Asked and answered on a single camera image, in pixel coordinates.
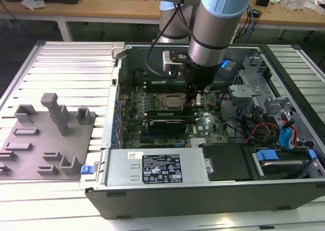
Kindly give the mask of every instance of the paper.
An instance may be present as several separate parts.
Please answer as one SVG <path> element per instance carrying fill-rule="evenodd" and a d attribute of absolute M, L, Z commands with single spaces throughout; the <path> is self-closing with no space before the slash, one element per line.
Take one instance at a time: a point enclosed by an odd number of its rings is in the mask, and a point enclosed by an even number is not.
<path fill-rule="evenodd" d="M 22 0 L 21 4 L 23 4 L 25 7 L 34 10 L 34 9 L 41 9 L 46 8 L 45 2 L 43 0 Z"/>

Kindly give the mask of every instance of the open computer chassis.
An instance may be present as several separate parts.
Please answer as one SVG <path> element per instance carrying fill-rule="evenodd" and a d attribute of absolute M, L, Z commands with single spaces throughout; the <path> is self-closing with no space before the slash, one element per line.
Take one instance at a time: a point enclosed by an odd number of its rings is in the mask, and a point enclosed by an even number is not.
<path fill-rule="evenodd" d="M 182 76 L 144 69 L 148 49 L 125 45 L 116 59 L 85 190 L 104 218 L 288 210 L 325 195 L 325 125 L 282 65 L 305 62 L 298 49 L 229 47 L 229 65 L 190 110 Z M 164 51 L 186 49 L 157 45 L 149 62 L 161 70 Z"/>

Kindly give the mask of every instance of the aluminum extrusion table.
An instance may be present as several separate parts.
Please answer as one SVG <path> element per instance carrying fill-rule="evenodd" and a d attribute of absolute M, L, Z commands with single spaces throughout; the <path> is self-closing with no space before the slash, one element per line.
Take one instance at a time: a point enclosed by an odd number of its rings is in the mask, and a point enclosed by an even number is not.
<path fill-rule="evenodd" d="M 99 158 L 106 105 L 110 91 L 113 43 L 49 42 L 35 46 L 8 90 L 0 100 L 0 141 L 15 123 L 13 113 L 22 103 L 33 103 L 44 110 L 39 98 L 44 92 L 56 92 L 59 103 L 68 109 L 87 106 L 98 117 L 90 141 L 86 162 Z M 317 81 L 323 93 L 323 77 L 317 66 L 300 50 L 289 46 L 270 46 L 297 84 Z M 310 75 L 298 79 L 295 71 Z M 313 87 L 305 94 L 315 96 Z M 322 116 L 320 103 L 312 103 Z M 105 220 L 86 198 L 79 181 L 2 181 L 0 182 L 1 230 L 260 230 L 274 226 L 281 230 L 323 230 L 325 197 L 296 210 L 224 213 L 196 216 Z"/>

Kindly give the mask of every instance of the sticker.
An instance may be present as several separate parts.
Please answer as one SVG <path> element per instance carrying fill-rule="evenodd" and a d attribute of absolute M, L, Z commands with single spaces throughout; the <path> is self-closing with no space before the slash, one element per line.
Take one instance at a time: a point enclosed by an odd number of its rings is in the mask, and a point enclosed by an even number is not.
<path fill-rule="evenodd" d="M 129 151 L 127 153 L 128 159 L 141 159 L 143 156 L 143 151 Z"/>
<path fill-rule="evenodd" d="M 143 155 L 142 167 L 142 182 L 145 184 L 183 182 L 181 162 L 178 154 Z"/>

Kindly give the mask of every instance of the wooden table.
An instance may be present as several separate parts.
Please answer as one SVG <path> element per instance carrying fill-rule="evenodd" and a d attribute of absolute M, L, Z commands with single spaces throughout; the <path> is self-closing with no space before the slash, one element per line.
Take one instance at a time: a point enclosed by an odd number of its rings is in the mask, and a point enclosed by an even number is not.
<path fill-rule="evenodd" d="M 325 30 L 325 16 L 314 10 L 285 11 L 281 4 L 269 4 L 267 7 L 254 5 L 253 9 L 262 11 L 257 28 Z M 76 5 L 47 3 L 47 8 L 29 10 L 21 3 L 7 3 L 6 7 L 17 19 L 52 20 L 59 25 L 64 41 L 72 41 L 69 21 L 109 22 L 109 23 L 159 23 L 159 2 L 151 0 L 80 0 Z M 0 6 L 0 18 L 12 17 Z"/>

